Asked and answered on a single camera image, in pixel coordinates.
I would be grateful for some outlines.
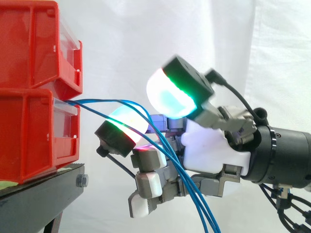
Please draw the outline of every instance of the green light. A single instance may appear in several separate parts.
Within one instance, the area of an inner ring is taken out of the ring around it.
[[[142,114],[144,114],[146,117],[146,113],[142,108],[136,105],[132,105],[137,110],[139,110]],[[110,117],[123,122],[126,125],[131,126],[132,128],[138,130],[141,133],[146,133],[148,129],[148,123],[140,116],[138,113],[136,113],[133,109],[127,107],[127,106],[121,106],[117,108],[112,114],[109,115]],[[141,136],[137,133],[131,131],[130,129],[124,127],[123,125],[120,125],[112,120],[108,120],[115,126],[117,126],[120,130],[122,130],[125,134],[127,134],[135,143],[137,143]]]
[[[157,70],[149,79],[147,95],[158,112],[172,119],[185,117],[196,109],[192,98],[178,89],[162,69]]]

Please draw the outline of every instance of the robotic hand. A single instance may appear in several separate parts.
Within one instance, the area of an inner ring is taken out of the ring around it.
[[[211,83],[227,87],[246,109],[211,105]],[[239,183],[241,178],[252,181],[260,185],[289,232],[311,232],[284,215],[285,209],[293,207],[311,224],[311,212],[301,211],[292,200],[310,208],[311,203],[289,193],[290,188],[311,191],[311,134],[271,127],[266,111],[252,110],[216,71],[202,75],[178,56],[151,77],[147,92],[151,104],[163,114],[151,115],[154,126],[166,133],[184,169],[198,173],[191,179],[202,194],[222,197],[225,184]],[[149,126],[146,133],[155,131]],[[96,135],[101,141],[97,152],[103,157],[109,153],[125,157],[136,145],[108,121]],[[189,194],[172,161],[153,145],[133,149],[131,160],[139,169],[133,175],[137,190],[128,199],[131,217],[144,217],[157,205]]]

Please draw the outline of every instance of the metal bolt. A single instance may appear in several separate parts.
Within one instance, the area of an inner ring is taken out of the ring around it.
[[[80,174],[77,176],[77,186],[80,188],[85,188],[88,185],[88,175]]]

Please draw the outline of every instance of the white fabric background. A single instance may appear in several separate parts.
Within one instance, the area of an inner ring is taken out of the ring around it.
[[[311,132],[310,1],[58,2],[84,46],[79,98],[134,100],[154,114],[145,93],[147,80],[177,53],[201,72],[214,67],[253,107],[268,110],[271,125]],[[214,104],[240,105],[225,89],[215,91]],[[117,107],[93,106],[107,114]],[[129,217],[127,198],[135,183],[95,152],[99,140],[94,132],[102,121],[82,110],[80,162],[86,164],[89,186],[64,211],[60,233],[203,232],[189,197],[160,205],[146,218]],[[121,161],[131,167],[129,158]],[[260,189],[242,184],[231,196],[207,198],[222,232],[286,232]],[[303,190],[294,193],[310,199]]]

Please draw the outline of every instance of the blue cable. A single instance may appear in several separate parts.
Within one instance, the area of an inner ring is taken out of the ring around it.
[[[180,164],[180,162],[179,162],[179,160],[178,160],[178,158],[177,158],[177,155],[175,154],[175,151],[172,149],[171,145],[167,142],[166,138],[165,138],[165,137],[163,136],[163,134],[158,130],[158,128],[156,128],[156,127],[154,126],[150,114],[148,113],[148,111],[147,111],[142,105],[140,105],[140,104],[138,104],[138,103],[136,103],[136,102],[130,101],[130,100],[84,99],[84,100],[78,100],[78,102],[80,102],[80,103],[92,103],[92,102],[118,102],[118,103],[124,104],[124,105],[126,105],[127,107],[133,109],[134,111],[136,111],[143,119],[145,119],[145,120],[152,126],[152,128],[155,130],[156,134],[158,134],[158,136],[160,137],[160,142],[161,142],[161,144],[163,145],[163,147],[165,148],[165,147],[167,146],[168,149],[169,149],[170,154],[171,154],[171,155],[174,157],[174,159]],[[145,113],[146,113],[146,115],[148,116],[148,118],[150,119],[150,121],[148,121],[148,119],[147,119],[139,110],[137,110],[135,107],[133,107],[132,105],[130,105],[130,104],[128,104],[128,103],[131,103],[131,104],[134,104],[134,105],[136,105],[136,106],[141,107],[141,108],[145,111]],[[212,212],[211,212],[211,210],[210,210],[210,208],[209,208],[209,206],[208,206],[206,200],[204,199],[202,193],[200,192],[200,190],[197,188],[197,186],[194,184],[194,182],[193,182],[192,180],[191,180],[190,183],[191,183],[192,187],[195,189],[195,191],[198,193],[198,195],[199,195],[201,201],[203,202],[204,206],[206,207],[206,209],[207,209],[207,211],[208,211],[208,213],[209,213],[209,215],[210,215],[210,217],[211,217],[211,219],[212,219],[212,223],[213,223],[213,224],[212,224],[211,226],[214,225],[214,227],[217,229],[217,232],[220,233],[221,231],[220,231],[220,228],[219,228],[219,226],[218,226],[218,224],[217,224],[217,221],[216,221],[215,217],[213,216],[213,214],[212,214]]]
[[[130,101],[130,100],[102,100],[102,99],[82,99],[82,100],[75,100],[75,101],[79,102],[79,103],[82,103],[82,104],[84,104],[84,103],[98,103],[98,102],[118,102],[118,103],[121,103],[121,104],[123,104],[123,105],[125,105],[125,106],[127,106],[127,107],[129,107],[131,109],[133,109],[136,113],[138,113],[144,120],[146,120],[151,125],[153,130],[158,135],[161,144],[164,147],[167,147],[167,150],[171,153],[171,155],[174,157],[174,159],[176,159],[177,162],[179,162],[179,159],[178,159],[177,155],[175,154],[172,146],[167,142],[166,138],[158,130],[158,128],[154,126],[154,123],[152,121],[152,118],[151,118],[149,112],[142,105],[140,105],[139,103],[136,103],[136,102],[133,102],[133,101]],[[144,110],[144,112],[146,113],[148,119],[146,119],[146,117],[139,110],[137,110],[135,107],[133,107],[129,103],[141,107]]]
[[[138,111],[135,107],[133,107],[132,105],[130,104],[127,104],[128,103],[131,103],[131,104],[134,104],[134,105],[137,105],[137,106],[140,106],[147,114],[148,118],[151,119],[151,116],[149,115],[148,111],[143,107],[141,106],[140,104],[138,103],[135,103],[133,101],[130,101],[130,100],[99,100],[99,99],[85,99],[85,100],[78,100],[79,103],[92,103],[92,102],[119,102],[119,103],[122,103],[126,106],[128,106],[129,108],[133,109],[134,111],[136,111],[141,117],[143,117],[152,127],[153,129],[157,132],[158,136],[161,137],[160,138],[160,141],[163,145],[163,147],[167,150],[167,147],[165,145],[168,145],[169,147],[169,152],[173,155],[175,155],[175,159],[177,158],[175,152],[173,151],[172,147],[170,146],[170,144],[167,142],[166,138],[161,134],[161,132],[148,120],[146,119],[146,117],[140,112]],[[210,208],[208,207],[208,204],[206,203],[206,200],[204,199],[203,195],[201,194],[200,190],[196,187],[196,185],[194,184],[194,182],[191,180],[191,178],[189,177],[189,175],[184,171],[184,169],[182,168],[179,172],[182,172],[186,175],[186,178],[188,179],[188,181],[190,181],[190,184],[192,185],[192,187],[195,189],[195,191],[198,193],[201,201],[203,202],[204,206],[206,207],[207,211],[209,212],[209,215],[211,216],[212,220],[209,219],[209,216],[208,214],[206,213],[205,209],[203,209],[203,211],[205,212],[205,215],[212,227],[212,229],[214,230],[214,232],[218,232],[220,233],[220,229],[219,229],[219,226],[210,210]]]
[[[153,129],[157,132],[158,136],[160,137],[160,141],[161,141],[161,143],[162,143],[164,149],[168,150],[168,152],[170,152],[170,154],[175,155],[174,157],[177,158],[175,152],[173,151],[173,149],[172,149],[172,147],[170,146],[170,144],[167,142],[166,138],[165,138],[165,137],[161,134],[161,132],[153,125],[151,116],[149,115],[149,113],[147,112],[147,110],[146,110],[144,107],[142,107],[140,104],[135,103],[135,102],[130,101],[130,100],[97,100],[97,99],[86,99],[86,100],[78,100],[78,101],[69,100],[69,101],[67,101],[67,102],[70,103],[70,104],[73,104],[73,105],[75,105],[75,104],[80,105],[81,107],[83,107],[83,108],[85,108],[85,109],[87,109],[87,110],[89,110],[89,111],[91,111],[91,112],[94,112],[94,113],[96,113],[96,114],[98,114],[98,115],[100,115],[100,116],[102,116],[102,117],[105,117],[105,118],[107,118],[107,119],[111,119],[111,120],[113,120],[113,121],[115,121],[115,122],[117,122],[117,123],[119,123],[119,124],[124,125],[125,127],[129,128],[129,129],[131,129],[131,130],[133,130],[134,132],[136,132],[137,134],[139,134],[140,136],[142,136],[143,138],[145,138],[147,141],[149,141],[151,144],[153,144],[158,150],[160,150],[161,152],[163,152],[169,159],[172,160],[172,162],[173,162],[173,164],[175,165],[176,169],[179,171],[179,174],[180,174],[180,176],[181,176],[181,179],[183,180],[183,182],[184,182],[186,188],[188,189],[189,194],[190,194],[192,200],[193,200],[194,203],[196,204],[197,209],[198,209],[198,205],[199,205],[199,206],[200,206],[200,205],[202,206],[202,204],[201,204],[201,203],[200,203],[200,204],[197,203],[197,201],[198,201],[197,196],[193,193],[193,190],[189,187],[189,184],[186,182],[185,177],[187,178],[188,182],[190,182],[190,184],[191,184],[192,187],[195,189],[195,191],[198,193],[198,195],[199,195],[200,199],[202,200],[204,206],[206,207],[207,211],[209,212],[209,215],[211,216],[212,219],[209,218],[209,216],[208,216],[206,210],[205,210],[204,208],[202,208],[203,211],[204,211],[204,213],[205,213],[205,215],[206,215],[206,217],[207,217],[207,219],[208,219],[208,221],[209,221],[209,223],[210,223],[210,225],[211,225],[211,227],[212,227],[212,229],[214,230],[214,232],[217,232],[217,233],[220,233],[220,232],[221,232],[220,229],[219,229],[219,226],[218,226],[218,224],[217,224],[217,222],[216,222],[216,220],[215,220],[215,218],[214,218],[214,216],[213,216],[212,213],[211,213],[211,210],[209,209],[209,207],[208,207],[208,205],[207,205],[207,203],[206,203],[206,200],[204,199],[204,197],[203,197],[203,195],[201,194],[200,190],[196,187],[196,185],[194,184],[194,182],[191,180],[191,178],[189,177],[189,175],[188,175],[188,174],[185,172],[185,170],[181,167],[180,162],[179,162],[178,159],[172,159],[172,157],[171,157],[166,151],[163,151],[163,149],[162,149],[161,147],[159,147],[156,143],[154,143],[151,139],[149,139],[149,138],[148,138],[147,136],[145,136],[144,134],[138,132],[137,130],[133,129],[132,127],[129,127],[129,126],[123,124],[122,122],[119,122],[119,121],[117,121],[117,120],[115,120],[115,119],[112,119],[112,118],[109,117],[109,116],[106,116],[106,115],[104,115],[104,114],[101,114],[101,113],[97,112],[96,110],[93,110],[93,109],[91,109],[91,108],[88,108],[88,107],[82,105],[82,103],[91,103],[91,102],[119,102],[119,103],[122,103],[122,104],[124,104],[124,105],[126,105],[126,106],[132,108],[132,109],[133,109],[134,111],[136,111],[141,117],[143,117],[143,118],[153,127]],[[148,116],[148,119],[147,119],[139,110],[137,110],[135,107],[133,107],[132,105],[127,104],[127,103],[131,103],[131,104],[134,104],[134,105],[137,105],[137,106],[141,107],[141,108],[146,112],[146,114],[147,114],[147,116]],[[201,212],[199,209],[198,209],[198,212],[199,212],[199,215],[200,215],[200,217],[201,217],[202,212]]]

